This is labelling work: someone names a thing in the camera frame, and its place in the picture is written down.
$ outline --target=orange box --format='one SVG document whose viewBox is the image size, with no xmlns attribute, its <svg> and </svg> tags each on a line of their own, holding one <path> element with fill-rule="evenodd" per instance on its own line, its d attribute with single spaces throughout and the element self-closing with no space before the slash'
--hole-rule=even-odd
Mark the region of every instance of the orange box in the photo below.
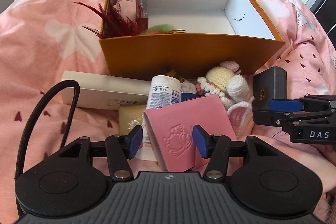
<svg viewBox="0 0 336 224">
<path fill-rule="evenodd" d="M 225 60 L 250 75 L 285 43 L 256 0 L 147 0 L 147 7 L 149 27 L 166 23 L 186 33 L 100 40 L 111 75 L 150 81 L 174 69 L 192 79 Z"/>
</svg>

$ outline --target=bed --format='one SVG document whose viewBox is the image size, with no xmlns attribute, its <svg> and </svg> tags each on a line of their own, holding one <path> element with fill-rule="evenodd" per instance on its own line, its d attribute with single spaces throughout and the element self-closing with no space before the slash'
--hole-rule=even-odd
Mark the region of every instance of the bed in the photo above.
<svg viewBox="0 0 336 224">
<path fill-rule="evenodd" d="M 104 0 L 15 0 L 0 14 L 0 222 L 17 219 L 14 172 L 20 137 L 32 110 L 43 94 L 58 83 L 64 70 L 108 74 L 98 38 L 82 26 L 100 28 L 101 20 L 74 2 L 97 7 Z M 257 0 L 277 27 L 285 46 L 259 71 L 273 65 L 287 71 L 288 98 L 305 94 L 336 94 L 336 52 L 321 25 L 299 0 Z M 28 146 L 25 170 L 58 150 L 70 106 L 60 96 L 40 117 Z M 115 111 L 77 109 L 68 142 L 90 136 L 92 141 L 117 134 Z M 251 117 L 238 139 L 260 138 L 318 174 L 323 196 L 315 215 L 336 223 L 336 205 L 330 200 L 336 187 L 336 167 L 310 145 L 289 142 L 278 128 L 254 125 Z M 159 170 L 154 162 L 132 160 L 138 170 Z M 94 166 L 108 173 L 106 160 Z"/>
</svg>

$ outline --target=pink pouch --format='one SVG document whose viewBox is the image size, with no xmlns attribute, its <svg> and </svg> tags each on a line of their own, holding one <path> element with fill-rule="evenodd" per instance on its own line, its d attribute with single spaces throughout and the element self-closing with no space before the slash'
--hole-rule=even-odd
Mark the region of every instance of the pink pouch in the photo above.
<svg viewBox="0 0 336 224">
<path fill-rule="evenodd" d="M 117 3 L 113 7 L 119 12 L 124 20 L 135 22 L 137 13 L 136 0 L 117 0 Z"/>
<path fill-rule="evenodd" d="M 199 97 L 144 112 L 147 132 L 159 166 L 170 172 L 197 169 L 209 162 L 193 143 L 192 130 L 200 125 L 209 134 L 236 135 L 217 95 Z"/>
</svg>

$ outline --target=plastic bottle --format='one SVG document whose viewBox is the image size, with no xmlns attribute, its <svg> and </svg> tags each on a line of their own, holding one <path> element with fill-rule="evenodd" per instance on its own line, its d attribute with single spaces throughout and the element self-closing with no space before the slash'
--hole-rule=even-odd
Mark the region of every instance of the plastic bottle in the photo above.
<svg viewBox="0 0 336 224">
<path fill-rule="evenodd" d="M 152 78 L 146 109 L 181 102 L 181 83 L 176 78 L 157 75 Z"/>
</svg>

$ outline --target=gray ribbed panel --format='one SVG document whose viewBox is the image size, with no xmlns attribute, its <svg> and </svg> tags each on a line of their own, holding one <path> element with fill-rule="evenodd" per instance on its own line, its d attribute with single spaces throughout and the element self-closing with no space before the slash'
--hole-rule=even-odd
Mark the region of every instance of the gray ribbed panel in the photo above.
<svg viewBox="0 0 336 224">
<path fill-rule="evenodd" d="M 24 216 L 18 224 L 318 224 L 309 215 L 295 220 L 269 220 L 238 206 L 221 184 L 203 181 L 198 173 L 141 172 L 117 183 L 94 209 L 67 219 Z"/>
</svg>

